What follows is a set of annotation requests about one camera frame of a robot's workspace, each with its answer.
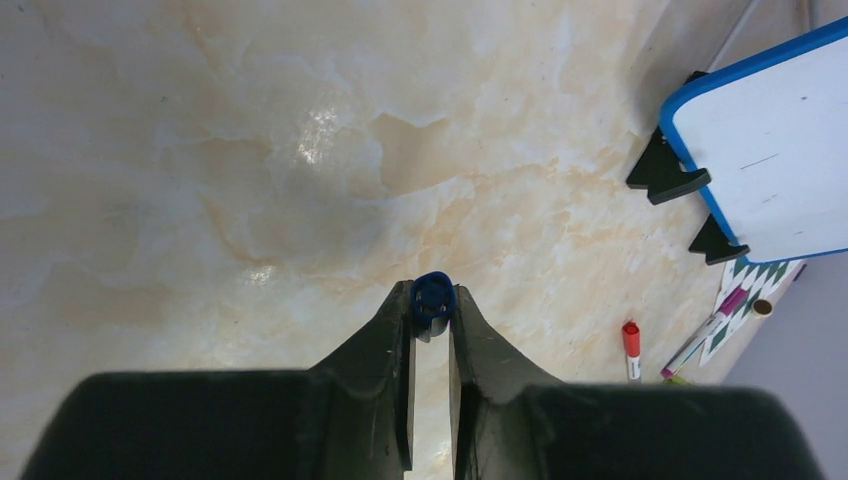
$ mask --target marble surface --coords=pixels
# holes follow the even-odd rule
[[[444,270],[531,359],[658,372],[712,306],[697,197],[624,178],[745,2],[0,4],[0,477],[122,369],[300,368]],[[415,472],[448,478],[447,343]]]

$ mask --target patterned paper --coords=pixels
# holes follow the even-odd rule
[[[716,297],[713,311],[718,310],[724,299],[738,286],[748,290],[748,297],[736,307],[727,320],[717,326],[712,335],[707,337],[701,351],[701,366],[709,362],[710,358],[739,330],[739,327],[745,324],[754,300],[768,298],[780,288],[783,282],[791,281],[787,272],[795,271],[799,263],[801,263],[800,260],[793,260],[767,265],[749,265],[743,260],[736,260],[725,264],[721,290]]]

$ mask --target marker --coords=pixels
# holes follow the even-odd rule
[[[627,322],[621,327],[624,336],[624,351],[627,353],[627,381],[630,383],[642,382],[642,366],[639,358],[642,347],[639,344],[639,327],[633,322]]]
[[[718,311],[710,315],[704,323],[701,324],[701,327],[689,337],[689,340],[680,347],[680,350],[674,354],[674,357],[666,364],[666,366],[660,372],[663,378],[671,378],[674,374],[680,370],[680,367],[686,363],[695,352],[698,351],[698,348],[703,345],[704,341],[706,341],[707,337],[715,333],[717,327],[719,327],[736,307],[739,306],[746,298],[748,297],[748,291],[743,290],[741,287],[736,287],[727,298],[722,302],[721,307],[719,307]]]
[[[765,298],[758,298],[751,304],[751,311],[757,318],[768,318],[774,312],[774,305]]]

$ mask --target small whiteboard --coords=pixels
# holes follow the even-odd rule
[[[660,128],[746,260],[848,249],[848,18],[686,84]]]

